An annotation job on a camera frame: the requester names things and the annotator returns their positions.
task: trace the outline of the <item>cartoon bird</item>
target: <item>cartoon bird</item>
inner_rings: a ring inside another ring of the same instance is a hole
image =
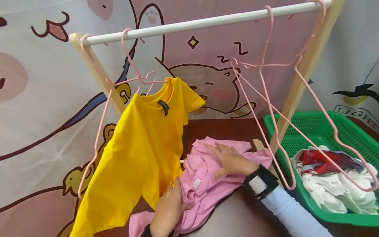
[[[344,95],[343,100],[349,105],[357,105],[365,101],[368,97],[375,99],[379,103],[379,95],[373,91],[369,90],[369,88],[373,86],[373,84],[363,84],[355,87],[355,91],[336,91],[333,93]]]
[[[86,168],[86,166],[89,164],[87,162],[83,167],[75,167],[74,169],[71,170],[70,173],[66,175],[66,177],[63,180],[63,195],[67,195],[69,192],[73,196],[78,195],[78,189],[79,189],[79,184],[80,180],[83,176],[83,172]],[[87,175],[84,179],[83,186],[82,186],[82,193],[86,190],[86,188],[89,185],[89,182],[91,181],[92,176],[94,175],[95,172],[95,164],[91,164],[91,166],[88,169]]]

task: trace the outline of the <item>t-shirt sleeve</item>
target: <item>t-shirt sleeve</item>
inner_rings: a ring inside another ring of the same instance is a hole
[[[199,109],[205,104],[205,101],[196,92],[191,89],[185,82],[182,82],[183,99],[187,113]]]

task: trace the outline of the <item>light blue sleeve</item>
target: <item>light blue sleeve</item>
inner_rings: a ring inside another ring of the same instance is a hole
[[[278,217],[292,237],[332,236],[280,186],[263,199],[262,203]]]

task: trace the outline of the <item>garment tag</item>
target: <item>garment tag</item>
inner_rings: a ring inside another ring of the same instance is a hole
[[[167,114],[168,114],[168,110],[170,109],[170,107],[168,107],[168,105],[163,100],[159,100],[158,104],[160,106],[162,106],[162,108],[164,109],[164,116],[166,117]]]
[[[193,183],[192,186],[197,189],[200,186],[200,184],[201,184],[201,180],[200,179],[196,179],[196,181]]]
[[[339,181],[329,181],[328,183],[332,188],[339,188],[343,186],[343,184],[341,184]]]

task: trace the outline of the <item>table surface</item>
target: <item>table surface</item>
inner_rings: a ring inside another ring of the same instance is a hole
[[[374,139],[379,141],[379,135],[365,127],[359,120],[352,119]],[[266,126],[262,119],[259,123],[267,136]],[[218,120],[190,120],[184,127],[183,157],[191,152],[192,143],[196,139],[206,136],[222,140],[250,141],[263,136],[254,119],[218,119]],[[141,197],[132,213],[152,211]],[[325,223],[320,221],[329,232],[337,236],[379,236],[379,228],[357,227],[349,224]],[[95,234],[96,237],[128,236],[129,221],[122,228],[114,228]],[[236,189],[230,196],[224,198],[214,209],[207,222],[199,230],[186,236],[289,236],[281,222],[258,200],[253,194],[242,187]]]

